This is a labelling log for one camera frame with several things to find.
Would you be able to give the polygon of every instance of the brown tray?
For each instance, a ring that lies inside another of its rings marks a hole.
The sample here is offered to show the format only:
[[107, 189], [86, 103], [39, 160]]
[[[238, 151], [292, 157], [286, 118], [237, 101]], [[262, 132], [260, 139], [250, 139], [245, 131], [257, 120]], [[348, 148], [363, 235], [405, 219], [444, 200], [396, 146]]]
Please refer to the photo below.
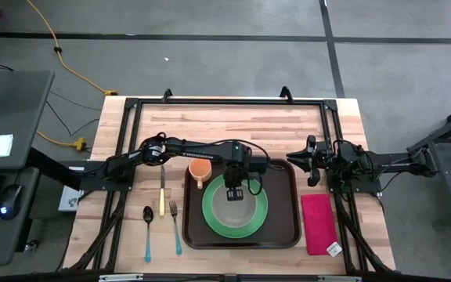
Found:
[[223, 174], [224, 165], [212, 165], [211, 178], [203, 184], [202, 190], [197, 189], [197, 182], [187, 169], [182, 221], [182, 238], [186, 244], [196, 249], [293, 247], [301, 238], [294, 170], [285, 160], [272, 159], [271, 163], [285, 169], [277, 171], [268, 168], [263, 176], [264, 190], [269, 202], [267, 217], [257, 232], [241, 239], [218, 235], [204, 220], [201, 209], [204, 190], [208, 183]]

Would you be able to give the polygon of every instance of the teal handle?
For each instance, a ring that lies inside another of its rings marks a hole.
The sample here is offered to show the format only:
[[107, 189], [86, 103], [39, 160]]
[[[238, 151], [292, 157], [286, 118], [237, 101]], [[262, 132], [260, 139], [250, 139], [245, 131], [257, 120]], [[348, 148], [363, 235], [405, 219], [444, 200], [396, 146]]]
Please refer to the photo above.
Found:
[[175, 227], [175, 245], [177, 246], [177, 255], [182, 254], [182, 246], [180, 245], [180, 239], [179, 239], [179, 228], [177, 227], [177, 222], [174, 220], [174, 227]]
[[149, 225], [147, 225], [146, 262], [150, 262]]

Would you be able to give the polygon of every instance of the fork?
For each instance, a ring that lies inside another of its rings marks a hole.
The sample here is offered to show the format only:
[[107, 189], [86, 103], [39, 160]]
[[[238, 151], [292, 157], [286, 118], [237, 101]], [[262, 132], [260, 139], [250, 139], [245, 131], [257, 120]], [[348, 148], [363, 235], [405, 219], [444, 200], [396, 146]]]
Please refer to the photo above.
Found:
[[175, 245], [177, 246], [177, 255], [182, 254], [182, 247], [180, 246], [180, 239], [179, 239], [179, 228], [177, 227], [177, 214], [179, 211], [177, 210], [177, 204], [175, 201], [170, 201], [170, 213], [173, 217], [173, 223], [175, 226]]

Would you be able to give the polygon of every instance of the yellow cable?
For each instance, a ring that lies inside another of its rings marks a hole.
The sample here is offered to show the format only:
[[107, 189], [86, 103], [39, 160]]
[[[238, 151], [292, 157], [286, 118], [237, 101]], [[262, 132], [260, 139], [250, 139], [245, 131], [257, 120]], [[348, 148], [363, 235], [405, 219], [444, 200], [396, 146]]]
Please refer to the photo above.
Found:
[[[52, 33], [53, 36], [53, 40], [55, 41], [55, 46], [57, 48], [60, 48], [59, 46], [59, 41], [56, 40], [56, 36], [55, 36], [55, 32], [53, 32], [52, 27], [50, 27], [48, 21], [46, 20], [45, 16], [43, 16], [43, 14], [41, 14], [41, 12], [39, 12], [38, 8], [36, 8], [36, 6], [34, 4], [32, 4], [31, 0], [27, 0], [27, 2], [32, 6], [32, 8], [34, 9], [34, 11], [36, 11], [36, 13], [38, 13], [38, 15], [43, 19], [43, 21], [45, 22], [46, 26], [48, 27], [48, 29], [50, 30], [50, 33]], [[62, 60], [62, 56], [60, 55], [60, 51], [56, 51], [56, 55], [59, 57], [60, 63], [62, 64], [63, 67], [66, 68], [66, 70], [68, 70], [69, 72], [71, 72], [72, 74], [75, 74], [77, 77], [81, 78], [82, 80], [88, 82], [90, 85], [92, 85], [93, 87], [95, 87], [96, 89], [102, 91], [105, 95], [117, 95], [117, 91], [116, 90], [105, 90], [102, 89], [100, 86], [96, 85], [95, 83], [93, 83], [93, 81], [87, 79], [86, 77], [80, 75], [79, 73], [77, 73], [76, 71], [74, 71], [73, 69], [71, 69], [70, 67], [68, 67]]]
[[46, 137], [43, 133], [38, 132], [38, 134], [43, 137], [44, 139], [48, 140], [51, 143], [54, 143], [56, 145], [60, 145], [60, 146], [76, 146], [74, 143], [64, 143], [64, 142], [59, 142], [59, 141], [55, 141], [49, 137]]

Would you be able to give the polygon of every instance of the yellow knife handle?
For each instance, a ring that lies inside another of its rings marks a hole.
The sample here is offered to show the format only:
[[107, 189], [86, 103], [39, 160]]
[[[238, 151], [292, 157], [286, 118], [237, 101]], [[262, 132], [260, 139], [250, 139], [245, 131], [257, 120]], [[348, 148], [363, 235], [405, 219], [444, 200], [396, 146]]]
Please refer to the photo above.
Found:
[[164, 215], [164, 189], [160, 192], [160, 215]]

